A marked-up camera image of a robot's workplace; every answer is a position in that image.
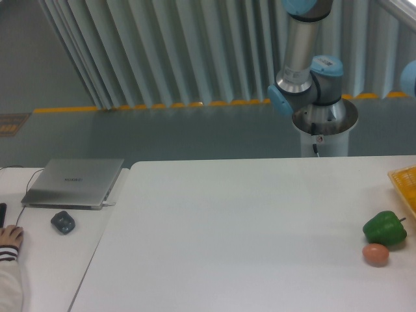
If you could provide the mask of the person's hand on mouse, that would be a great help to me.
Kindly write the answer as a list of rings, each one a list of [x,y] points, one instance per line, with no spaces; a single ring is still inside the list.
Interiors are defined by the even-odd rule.
[[[23,228],[16,225],[2,227],[0,234],[1,247],[11,247],[19,250],[23,242],[23,232]]]

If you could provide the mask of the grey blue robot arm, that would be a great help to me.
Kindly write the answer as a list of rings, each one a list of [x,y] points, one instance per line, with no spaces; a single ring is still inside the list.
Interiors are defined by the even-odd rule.
[[[283,1],[285,54],[268,96],[284,114],[347,93],[415,94],[414,1]]]

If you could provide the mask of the white sleeved forearm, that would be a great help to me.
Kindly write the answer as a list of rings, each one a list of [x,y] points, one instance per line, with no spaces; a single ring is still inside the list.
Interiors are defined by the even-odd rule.
[[[15,246],[1,246],[1,311],[22,310],[23,286],[18,252]]]

